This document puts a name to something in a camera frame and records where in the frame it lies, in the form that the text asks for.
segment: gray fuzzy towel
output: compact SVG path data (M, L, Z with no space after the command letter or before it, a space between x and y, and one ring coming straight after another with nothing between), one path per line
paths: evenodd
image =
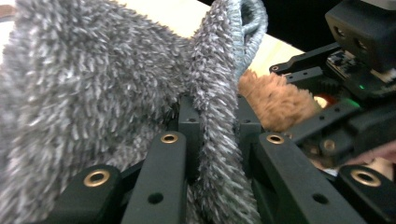
M257 223L233 124L266 29L260 0L217 0L192 39L107 0L17 0L0 74L0 223L46 217L71 178L145 158L181 93L205 144L188 222Z

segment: gray fabric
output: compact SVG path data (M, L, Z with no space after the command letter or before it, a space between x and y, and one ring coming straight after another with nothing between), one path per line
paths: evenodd
M106 0L17 0L0 75L0 222L44 218L88 166L144 159L185 91L205 137L189 223L258 222L233 134L231 2L189 40Z

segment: brown plush toy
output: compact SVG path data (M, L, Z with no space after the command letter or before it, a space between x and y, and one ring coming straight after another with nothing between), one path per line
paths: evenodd
M307 90L288 84L285 77L260 76L247 70L239 79L239 93L249 102L262 127L283 132L321 109Z

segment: table surface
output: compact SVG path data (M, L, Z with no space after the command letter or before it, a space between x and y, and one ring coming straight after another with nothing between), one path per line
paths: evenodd
M149 19L168 26L176 34L190 37L201 24L202 18L210 9L198 0L117 0L128 8L136 10ZM0 0L0 5L11 4L13 0ZM8 34L13 23L0 22L0 50L7 43ZM270 35L266 35L259 51L250 66L259 75L267 75L269 67L276 63L283 63L291 56L303 53Z

